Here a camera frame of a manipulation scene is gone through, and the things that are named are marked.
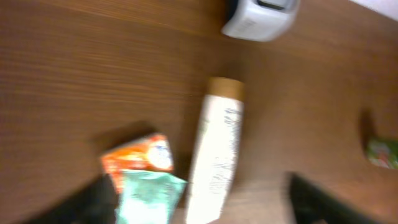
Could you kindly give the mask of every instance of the wooden cap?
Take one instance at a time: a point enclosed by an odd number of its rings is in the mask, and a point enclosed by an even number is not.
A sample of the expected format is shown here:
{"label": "wooden cap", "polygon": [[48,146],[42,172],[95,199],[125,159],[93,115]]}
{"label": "wooden cap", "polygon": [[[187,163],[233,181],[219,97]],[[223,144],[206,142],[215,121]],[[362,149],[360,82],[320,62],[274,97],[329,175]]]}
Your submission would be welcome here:
{"label": "wooden cap", "polygon": [[210,78],[208,94],[243,101],[244,84],[237,80],[222,77]]}

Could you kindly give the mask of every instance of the white bottle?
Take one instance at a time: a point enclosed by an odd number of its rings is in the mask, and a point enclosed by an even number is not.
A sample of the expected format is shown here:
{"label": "white bottle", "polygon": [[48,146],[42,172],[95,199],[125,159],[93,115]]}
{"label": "white bottle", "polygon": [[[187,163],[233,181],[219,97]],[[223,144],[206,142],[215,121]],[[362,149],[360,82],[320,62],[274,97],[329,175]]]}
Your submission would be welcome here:
{"label": "white bottle", "polygon": [[188,224],[219,219],[238,159],[243,83],[212,78],[201,111],[188,184]]}

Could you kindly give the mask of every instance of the wooden table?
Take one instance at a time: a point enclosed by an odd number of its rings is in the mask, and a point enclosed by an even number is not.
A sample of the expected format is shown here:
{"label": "wooden table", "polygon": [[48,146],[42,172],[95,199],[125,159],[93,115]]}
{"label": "wooden table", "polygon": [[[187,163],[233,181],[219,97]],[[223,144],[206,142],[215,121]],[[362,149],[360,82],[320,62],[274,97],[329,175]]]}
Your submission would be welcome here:
{"label": "wooden table", "polygon": [[288,33],[257,43],[221,35],[225,14],[214,0],[1,1],[2,223],[67,197],[99,175],[102,150],[148,127],[169,137],[186,178],[215,75],[246,83],[218,223],[291,223],[291,170],[398,222],[398,171],[364,158],[360,125],[365,111],[398,138],[398,23],[347,0],[304,0]]}

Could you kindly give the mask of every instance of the teal package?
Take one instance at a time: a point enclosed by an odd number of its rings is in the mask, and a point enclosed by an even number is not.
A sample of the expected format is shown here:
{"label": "teal package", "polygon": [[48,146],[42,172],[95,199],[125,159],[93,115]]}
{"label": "teal package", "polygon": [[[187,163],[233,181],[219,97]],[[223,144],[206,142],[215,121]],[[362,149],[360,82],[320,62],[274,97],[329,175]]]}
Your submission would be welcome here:
{"label": "teal package", "polygon": [[166,172],[124,170],[116,224],[167,224],[186,181]]}

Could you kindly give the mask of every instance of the snack wrapper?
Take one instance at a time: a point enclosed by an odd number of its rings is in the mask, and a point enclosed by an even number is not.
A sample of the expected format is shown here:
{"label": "snack wrapper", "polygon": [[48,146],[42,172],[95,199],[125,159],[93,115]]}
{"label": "snack wrapper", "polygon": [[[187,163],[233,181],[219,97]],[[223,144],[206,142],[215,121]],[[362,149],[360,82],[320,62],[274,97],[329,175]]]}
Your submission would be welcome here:
{"label": "snack wrapper", "polygon": [[116,147],[101,156],[101,162],[118,194],[123,191],[123,170],[172,172],[174,169],[169,142],[159,133]]}

